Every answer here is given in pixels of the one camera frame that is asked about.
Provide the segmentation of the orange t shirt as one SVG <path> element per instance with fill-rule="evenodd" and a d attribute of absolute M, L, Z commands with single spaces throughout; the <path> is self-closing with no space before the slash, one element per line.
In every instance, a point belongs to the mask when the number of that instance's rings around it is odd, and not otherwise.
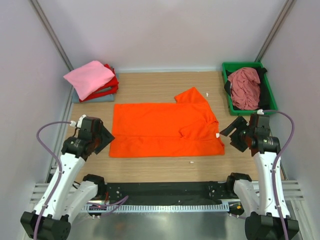
<path fill-rule="evenodd" d="M 115 104 L 112 158 L 199 157 L 225 154 L 219 121 L 192 87 L 174 103 Z"/>

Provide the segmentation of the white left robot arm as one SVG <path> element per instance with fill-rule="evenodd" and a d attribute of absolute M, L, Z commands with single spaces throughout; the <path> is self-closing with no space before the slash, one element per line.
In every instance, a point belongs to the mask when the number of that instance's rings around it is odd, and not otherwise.
<path fill-rule="evenodd" d="M 91 154 L 99 154 L 115 138 L 104 127 L 100 118 L 82 115 L 56 157 L 57 170 L 38 204 L 31 212 L 25 211 L 20 222 L 33 240 L 66 240 L 71 225 L 80 210 L 91 200 L 101 200 L 106 194 L 102 176 L 86 175 L 75 192 L 72 186 Z"/>

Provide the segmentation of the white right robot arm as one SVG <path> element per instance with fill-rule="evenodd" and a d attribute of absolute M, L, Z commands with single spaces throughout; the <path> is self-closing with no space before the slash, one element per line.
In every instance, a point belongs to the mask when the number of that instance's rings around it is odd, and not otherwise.
<path fill-rule="evenodd" d="M 248 240 L 291 240 L 299 232 L 299 223 L 291 218 L 283 192 L 281 154 L 285 150 L 277 137 L 271 136 L 270 117 L 262 109 L 246 121 L 237 117 L 220 135 L 230 137 L 230 144 L 244 152 L 249 149 L 258 172 L 258 191 L 247 174 L 231 173 L 225 192 L 240 200 Z"/>

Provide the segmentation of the black shirt in bin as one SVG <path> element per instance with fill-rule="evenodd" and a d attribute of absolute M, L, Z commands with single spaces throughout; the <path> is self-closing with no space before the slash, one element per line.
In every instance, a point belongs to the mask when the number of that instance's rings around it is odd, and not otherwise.
<path fill-rule="evenodd" d="M 264 67 L 242 67 L 234 72 L 226 71 L 224 90 L 230 96 L 233 108 L 253 111 L 270 108 L 270 94 L 265 82 Z"/>

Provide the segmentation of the grey folded shirt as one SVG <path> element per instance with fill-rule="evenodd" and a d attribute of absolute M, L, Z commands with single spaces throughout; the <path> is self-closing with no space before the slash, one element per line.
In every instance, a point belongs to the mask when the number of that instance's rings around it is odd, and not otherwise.
<path fill-rule="evenodd" d="M 77 91 L 73 91 L 71 102 L 78 103 L 102 103 L 102 102 L 113 102 L 115 100 L 115 94 L 119 89 L 119 81 L 117 75 L 115 75 L 111 81 L 109 81 L 103 88 L 93 92 L 86 99 L 80 100 Z"/>

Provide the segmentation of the dusty pink crumpled shirt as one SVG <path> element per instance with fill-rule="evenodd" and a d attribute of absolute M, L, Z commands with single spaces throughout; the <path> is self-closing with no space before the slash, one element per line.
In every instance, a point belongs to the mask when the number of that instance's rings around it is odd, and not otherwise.
<path fill-rule="evenodd" d="M 227 80 L 230 82 L 230 98 L 233 106 L 248 111 L 258 108 L 261 81 L 254 68 L 240 68 L 232 72 Z"/>

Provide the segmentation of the red folded shirt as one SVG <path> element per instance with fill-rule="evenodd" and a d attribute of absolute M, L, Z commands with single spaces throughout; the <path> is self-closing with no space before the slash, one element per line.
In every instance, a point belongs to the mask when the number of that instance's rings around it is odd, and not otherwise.
<path fill-rule="evenodd" d="M 84 100 L 81 100 L 79 97 L 77 97 L 77 99 L 79 100 L 80 103 L 88 102 L 90 100 L 98 100 L 98 99 L 100 99 L 102 97 L 106 97 L 106 96 L 113 95 L 113 94 L 117 93 L 117 91 L 119 89 L 119 81 L 118 81 L 118 78 L 116 76 L 116 72 L 115 72 L 115 70 L 114 70 L 114 68 L 112 66 L 109 66 L 108 64 L 105 64 L 104 66 L 107 69 L 112 71 L 112 73 L 114 74 L 114 77 L 108 83 L 106 83 L 102 87 L 98 88 L 93 93 L 91 93 Z"/>

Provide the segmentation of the pink folded shirt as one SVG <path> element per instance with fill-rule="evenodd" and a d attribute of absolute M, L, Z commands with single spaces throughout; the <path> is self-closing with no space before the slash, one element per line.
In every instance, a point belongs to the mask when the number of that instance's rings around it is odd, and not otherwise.
<path fill-rule="evenodd" d="M 97 60 L 93 60 L 63 76 L 74 87 L 81 101 L 109 83 L 114 77 L 115 74 L 112 70 Z"/>

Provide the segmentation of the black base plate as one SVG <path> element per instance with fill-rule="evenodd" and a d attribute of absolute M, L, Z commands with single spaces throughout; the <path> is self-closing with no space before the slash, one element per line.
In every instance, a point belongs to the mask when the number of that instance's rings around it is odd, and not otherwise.
<path fill-rule="evenodd" d="M 219 205 L 238 198 L 226 181 L 109 182 L 92 200 L 115 203 L 126 196 L 124 204 L 133 206 Z"/>

